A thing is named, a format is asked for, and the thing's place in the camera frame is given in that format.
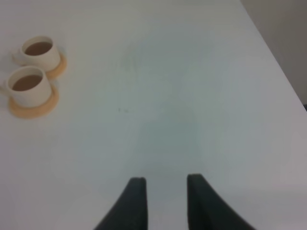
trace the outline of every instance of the white table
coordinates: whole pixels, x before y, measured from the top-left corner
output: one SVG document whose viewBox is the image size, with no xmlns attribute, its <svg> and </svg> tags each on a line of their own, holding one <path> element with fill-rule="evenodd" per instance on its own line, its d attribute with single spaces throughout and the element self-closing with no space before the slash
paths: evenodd
<svg viewBox="0 0 307 230">
<path fill-rule="evenodd" d="M 307 113 L 238 0 L 10 0 L 9 51 L 55 39 L 68 68 L 46 117 L 0 98 L 0 228 L 91 230 L 147 179 L 149 229 L 186 230 L 202 173 L 259 230 L 307 228 Z"/>
</svg>

